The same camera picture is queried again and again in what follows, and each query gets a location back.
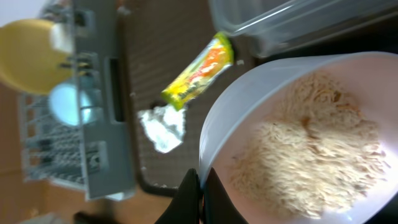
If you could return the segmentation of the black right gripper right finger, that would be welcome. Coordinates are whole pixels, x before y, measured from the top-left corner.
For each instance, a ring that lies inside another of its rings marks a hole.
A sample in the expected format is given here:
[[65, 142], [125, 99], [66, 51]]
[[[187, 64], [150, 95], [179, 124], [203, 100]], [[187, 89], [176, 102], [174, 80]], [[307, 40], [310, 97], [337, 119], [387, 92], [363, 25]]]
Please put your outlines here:
[[210, 169], [203, 187], [205, 224], [247, 224], [238, 212], [214, 168]]

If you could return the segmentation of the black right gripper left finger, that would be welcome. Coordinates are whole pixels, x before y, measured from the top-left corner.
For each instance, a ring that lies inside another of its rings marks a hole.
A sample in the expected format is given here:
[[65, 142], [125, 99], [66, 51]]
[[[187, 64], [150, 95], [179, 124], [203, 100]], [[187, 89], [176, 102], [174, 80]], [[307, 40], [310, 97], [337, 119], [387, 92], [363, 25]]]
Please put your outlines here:
[[200, 183], [195, 169], [185, 174], [175, 197], [155, 224], [199, 224]]

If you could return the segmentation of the white small plate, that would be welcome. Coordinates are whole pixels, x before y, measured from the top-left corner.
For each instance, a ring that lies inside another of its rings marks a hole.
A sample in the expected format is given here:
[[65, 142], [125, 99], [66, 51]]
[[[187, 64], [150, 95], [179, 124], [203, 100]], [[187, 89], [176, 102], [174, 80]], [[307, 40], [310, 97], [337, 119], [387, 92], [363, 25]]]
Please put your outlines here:
[[[359, 100], [362, 112], [381, 125], [382, 149], [389, 168], [384, 181], [345, 212], [365, 223], [397, 194], [397, 55], [387, 52], [285, 58], [260, 65], [232, 82], [211, 107], [200, 136], [199, 170], [203, 188], [211, 168], [233, 205], [248, 223], [279, 223], [254, 202], [240, 196], [228, 180], [233, 156], [243, 150], [249, 128], [272, 110], [289, 83], [322, 69], [339, 79]], [[322, 223], [333, 222], [326, 212]]]

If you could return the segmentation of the light blue bowl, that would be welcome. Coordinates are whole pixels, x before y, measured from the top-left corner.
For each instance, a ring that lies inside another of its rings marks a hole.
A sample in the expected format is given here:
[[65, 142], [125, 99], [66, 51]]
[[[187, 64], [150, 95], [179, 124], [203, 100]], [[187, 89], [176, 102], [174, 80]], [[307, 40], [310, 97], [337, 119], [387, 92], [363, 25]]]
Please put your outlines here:
[[92, 100], [84, 91], [78, 91], [75, 84], [61, 83], [49, 94], [49, 108], [55, 119], [67, 126], [80, 124], [79, 114], [83, 124], [94, 121], [94, 112], [90, 108]]

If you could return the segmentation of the cream cup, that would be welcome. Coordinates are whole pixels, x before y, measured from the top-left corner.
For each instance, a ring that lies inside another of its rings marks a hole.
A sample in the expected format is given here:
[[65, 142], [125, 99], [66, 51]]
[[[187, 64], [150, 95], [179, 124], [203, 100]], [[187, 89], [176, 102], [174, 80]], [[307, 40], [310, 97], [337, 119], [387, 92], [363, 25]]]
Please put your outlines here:
[[59, 52], [70, 54], [74, 50], [73, 37], [68, 25], [56, 23], [50, 30], [50, 45]]

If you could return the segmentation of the yellow plate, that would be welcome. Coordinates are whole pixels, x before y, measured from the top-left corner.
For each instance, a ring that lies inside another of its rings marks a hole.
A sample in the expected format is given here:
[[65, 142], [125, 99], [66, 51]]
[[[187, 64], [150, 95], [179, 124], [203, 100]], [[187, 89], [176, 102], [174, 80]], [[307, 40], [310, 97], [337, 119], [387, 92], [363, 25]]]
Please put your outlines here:
[[23, 19], [1, 27], [1, 81], [19, 91], [47, 95], [72, 76], [68, 55], [50, 43], [53, 22]]

